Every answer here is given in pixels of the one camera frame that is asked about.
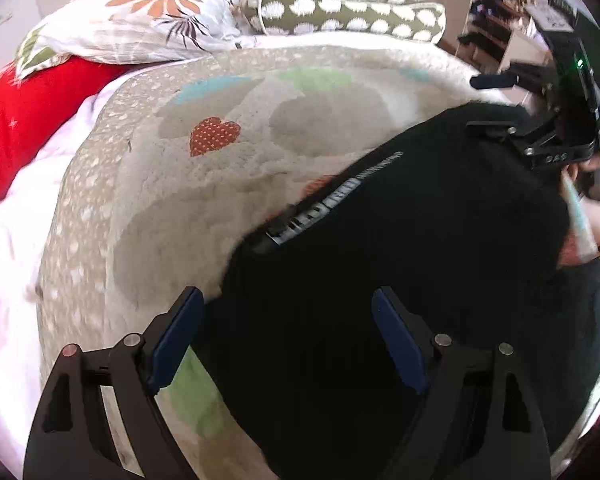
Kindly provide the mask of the black pants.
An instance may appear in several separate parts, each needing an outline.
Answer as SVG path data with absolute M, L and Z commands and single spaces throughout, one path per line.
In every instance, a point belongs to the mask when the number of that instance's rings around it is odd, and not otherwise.
M 415 409 L 372 315 L 391 288 L 463 346 L 509 344 L 550 458 L 600 377 L 600 258 L 562 266 L 556 183 L 468 122 L 522 124 L 469 103 L 404 131 L 248 234 L 195 350 L 282 479 L 385 479 Z

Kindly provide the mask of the white bed sheet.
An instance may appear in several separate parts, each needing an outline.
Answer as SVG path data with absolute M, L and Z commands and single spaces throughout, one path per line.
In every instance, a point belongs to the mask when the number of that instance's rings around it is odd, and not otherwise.
M 0 461 L 16 478 L 41 393 L 35 285 L 61 181 L 114 92 L 140 73 L 131 70 L 85 99 L 0 203 Z

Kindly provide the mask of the shoe rack with shoes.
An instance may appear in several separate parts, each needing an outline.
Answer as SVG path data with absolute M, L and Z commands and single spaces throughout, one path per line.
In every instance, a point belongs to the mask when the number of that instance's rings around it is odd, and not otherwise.
M 495 73 L 513 32 L 528 32 L 529 0 L 470 0 L 456 55 L 483 73 Z

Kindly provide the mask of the heart pattern quilt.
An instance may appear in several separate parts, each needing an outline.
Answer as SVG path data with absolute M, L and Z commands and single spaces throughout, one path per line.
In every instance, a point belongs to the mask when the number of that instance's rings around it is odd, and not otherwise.
M 442 110 L 501 103 L 439 48 L 236 50 L 132 77 L 62 180 L 38 274 L 40 374 L 141 332 L 326 178 Z

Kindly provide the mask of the green hedgehog bolster pillow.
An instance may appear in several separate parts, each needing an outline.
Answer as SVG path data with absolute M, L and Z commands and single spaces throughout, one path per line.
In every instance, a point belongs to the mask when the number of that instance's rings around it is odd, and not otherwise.
M 240 12 L 266 36 L 366 32 L 436 44 L 446 29 L 445 7 L 432 0 L 240 0 Z

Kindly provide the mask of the red happy blanket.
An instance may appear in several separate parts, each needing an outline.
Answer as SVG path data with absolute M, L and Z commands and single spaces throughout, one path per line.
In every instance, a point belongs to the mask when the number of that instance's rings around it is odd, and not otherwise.
M 127 72 L 111 65 L 69 58 L 19 80 L 15 65 L 0 73 L 0 201 L 18 171 L 30 164 L 83 101 Z

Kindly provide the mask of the floral white pillow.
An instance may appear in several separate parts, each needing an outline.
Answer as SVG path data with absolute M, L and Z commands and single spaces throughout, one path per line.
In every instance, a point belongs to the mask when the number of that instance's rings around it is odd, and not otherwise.
M 36 24 L 17 48 L 23 80 L 76 56 L 111 65 L 201 58 L 234 50 L 238 0 L 71 0 Z

